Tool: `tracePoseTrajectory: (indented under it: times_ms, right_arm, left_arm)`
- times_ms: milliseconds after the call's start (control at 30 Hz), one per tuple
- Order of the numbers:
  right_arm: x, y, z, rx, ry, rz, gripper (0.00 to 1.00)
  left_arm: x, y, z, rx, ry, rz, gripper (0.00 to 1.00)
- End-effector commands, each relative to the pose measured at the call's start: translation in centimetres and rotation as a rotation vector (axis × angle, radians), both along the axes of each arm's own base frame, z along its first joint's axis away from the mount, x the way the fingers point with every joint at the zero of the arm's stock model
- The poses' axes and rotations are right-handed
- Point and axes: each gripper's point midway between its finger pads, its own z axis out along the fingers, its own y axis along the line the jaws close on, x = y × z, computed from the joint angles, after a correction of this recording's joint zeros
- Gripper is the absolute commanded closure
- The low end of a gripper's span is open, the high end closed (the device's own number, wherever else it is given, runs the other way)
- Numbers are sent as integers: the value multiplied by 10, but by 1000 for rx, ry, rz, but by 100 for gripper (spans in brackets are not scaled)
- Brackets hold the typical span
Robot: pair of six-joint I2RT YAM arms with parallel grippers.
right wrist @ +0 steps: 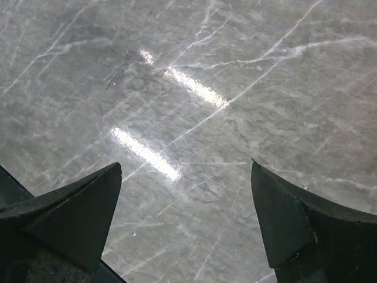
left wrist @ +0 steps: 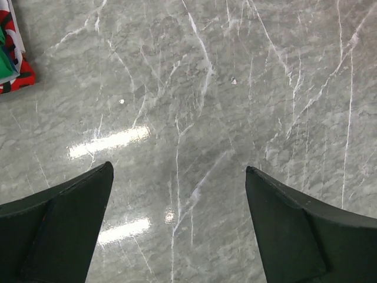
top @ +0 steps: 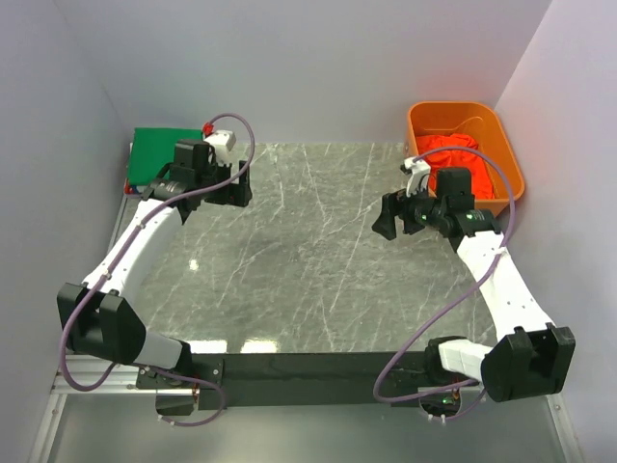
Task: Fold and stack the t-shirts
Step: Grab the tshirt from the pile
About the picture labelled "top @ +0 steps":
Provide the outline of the orange t shirt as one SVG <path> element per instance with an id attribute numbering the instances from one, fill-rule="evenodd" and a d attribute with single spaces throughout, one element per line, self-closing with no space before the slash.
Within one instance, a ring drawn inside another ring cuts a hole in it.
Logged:
<path id="1" fill-rule="evenodd" d="M 478 143 L 469 135 L 453 133 L 451 135 L 421 135 L 416 136 L 416 147 L 419 154 L 429 150 L 444 147 L 463 147 L 478 150 Z M 431 174 L 428 186 L 436 191 L 437 172 L 442 168 L 467 168 L 471 173 L 471 192 L 476 200 L 491 200 L 495 197 L 493 184 L 489 177 L 486 164 L 481 157 L 465 150 L 442 150 L 426 156 L 424 161 L 430 165 Z"/>

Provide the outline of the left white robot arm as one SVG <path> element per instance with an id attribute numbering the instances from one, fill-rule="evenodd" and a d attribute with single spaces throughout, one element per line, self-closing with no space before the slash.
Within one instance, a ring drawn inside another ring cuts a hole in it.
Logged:
<path id="1" fill-rule="evenodd" d="M 193 374 L 189 343 L 149 330 L 132 304 L 157 257 L 201 203 L 245 207 L 252 198 L 249 170 L 232 181 L 235 135 L 217 130 L 203 140 L 179 140 L 174 158 L 149 184 L 129 226 L 103 262 L 79 285 L 57 295 L 63 346 L 121 365 L 158 368 L 170 387 Z"/>

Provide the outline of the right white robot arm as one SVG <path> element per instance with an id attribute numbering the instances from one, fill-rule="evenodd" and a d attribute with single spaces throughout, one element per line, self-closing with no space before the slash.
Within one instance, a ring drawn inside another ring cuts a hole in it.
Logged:
<path id="1" fill-rule="evenodd" d="M 430 195 L 425 162 L 407 162 L 402 169 L 410 177 L 407 186 L 383 197 L 372 229 L 387 240 L 396 237 L 397 219 L 406 234 L 437 230 L 474 278 L 496 329 L 493 347 L 462 337 L 431 340 L 423 361 L 426 379 L 443 385 L 458 374 L 482 384 L 495 402 L 560 393 L 575 336 L 570 328 L 556 326 L 532 296 L 496 217 L 475 205 L 470 171 L 438 171 L 437 190 Z"/>

